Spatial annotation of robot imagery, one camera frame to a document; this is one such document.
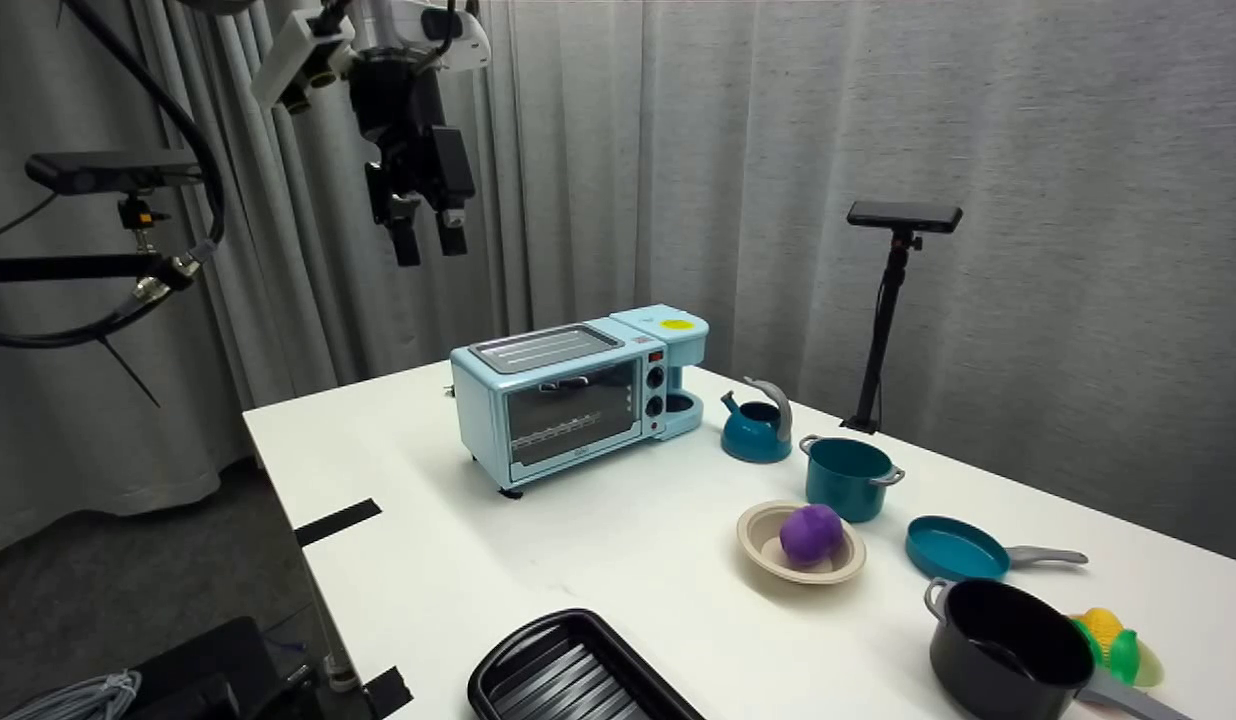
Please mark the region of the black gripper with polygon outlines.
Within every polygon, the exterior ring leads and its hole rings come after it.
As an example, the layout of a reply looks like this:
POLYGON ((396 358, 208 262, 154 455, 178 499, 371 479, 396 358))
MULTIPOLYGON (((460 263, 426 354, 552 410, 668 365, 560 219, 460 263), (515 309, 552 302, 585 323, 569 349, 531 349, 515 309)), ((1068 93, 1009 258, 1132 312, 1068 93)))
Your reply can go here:
POLYGON ((347 73, 369 165, 371 217, 389 219, 402 269, 420 263, 415 199, 438 210, 439 251, 467 258, 465 204, 475 195, 465 138, 445 119, 438 73, 406 52, 366 52, 347 73))

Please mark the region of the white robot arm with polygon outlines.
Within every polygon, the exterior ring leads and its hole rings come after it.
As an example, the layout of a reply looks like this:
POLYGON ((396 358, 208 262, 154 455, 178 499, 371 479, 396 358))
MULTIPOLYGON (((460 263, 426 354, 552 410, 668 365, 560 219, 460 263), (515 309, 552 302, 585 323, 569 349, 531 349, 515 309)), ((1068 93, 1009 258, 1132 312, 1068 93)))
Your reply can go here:
POLYGON ((254 95, 303 112, 318 88, 347 83, 371 219, 406 269, 420 262, 415 213, 431 210, 439 251, 465 258, 465 204, 475 195, 465 138, 445 119, 439 73, 491 62, 479 0, 308 0, 277 32, 254 95))

